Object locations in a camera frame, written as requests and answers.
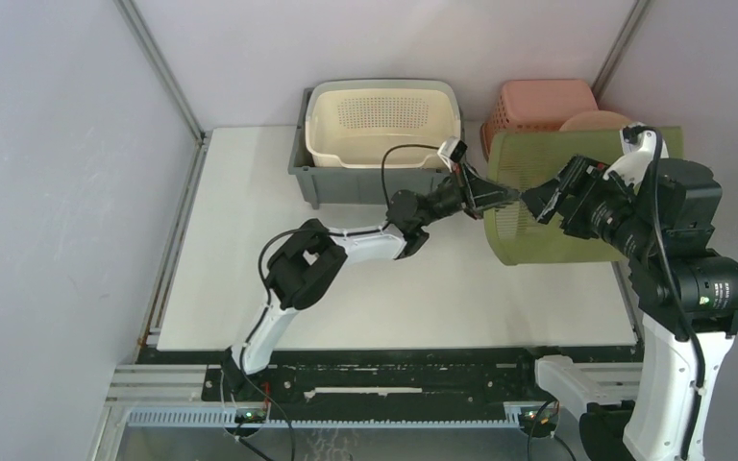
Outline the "green perforated waste bin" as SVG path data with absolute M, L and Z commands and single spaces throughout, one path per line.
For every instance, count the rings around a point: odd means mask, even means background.
M 666 143 L 668 156 L 656 152 L 639 186 L 639 194 L 652 210 L 653 240 L 642 258 L 630 258 L 642 266 L 653 266 L 664 257 L 661 247 L 666 236 L 664 185 L 667 167 L 682 158 L 682 135 L 678 129 L 658 129 Z M 522 192 L 557 175 L 573 156 L 585 156 L 606 165 L 623 155 L 620 131 L 500 133 L 492 144 L 488 178 Z M 599 239 L 581 239 L 563 233 L 559 207 L 547 225 L 539 224 L 519 200 L 509 206 L 485 211 L 484 226 L 488 243 L 505 265 L 614 262 L 628 258 Z

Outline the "orange plastic bucket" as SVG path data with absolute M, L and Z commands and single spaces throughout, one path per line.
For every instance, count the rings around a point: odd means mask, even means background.
M 576 114 L 559 128 L 561 132 L 620 130 L 632 122 L 627 116 L 610 110 L 590 110 Z

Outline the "pink perforated plastic basket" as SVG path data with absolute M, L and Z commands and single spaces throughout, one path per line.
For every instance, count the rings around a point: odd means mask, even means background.
M 491 114 L 480 127 L 484 157 L 489 158 L 493 138 L 499 132 L 556 131 L 573 116 L 597 108 L 596 98 L 584 80 L 505 82 Z

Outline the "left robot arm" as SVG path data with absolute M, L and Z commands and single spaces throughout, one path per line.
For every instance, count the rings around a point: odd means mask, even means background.
M 260 374 L 294 317 L 318 303 L 338 273 L 372 260 L 400 260 L 415 255 L 428 241 L 427 226 L 464 213 L 480 219 L 492 208 L 520 198 L 517 189 L 487 180 L 466 163 L 428 194 L 400 189 L 389 196 L 385 219 L 366 228 L 338 229 L 316 218 L 272 238 L 278 249 L 258 255 L 258 276 L 265 297 L 249 331 L 225 350 L 223 388 L 239 400 L 261 389 Z

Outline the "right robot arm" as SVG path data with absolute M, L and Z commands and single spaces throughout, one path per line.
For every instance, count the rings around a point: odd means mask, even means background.
M 643 317 L 637 398 L 587 402 L 582 443 L 594 460 L 701 460 L 719 369 L 738 333 L 738 262 L 709 248 L 722 188 L 694 161 L 663 158 L 640 183 L 576 156 L 522 194 L 536 221 L 624 255 Z

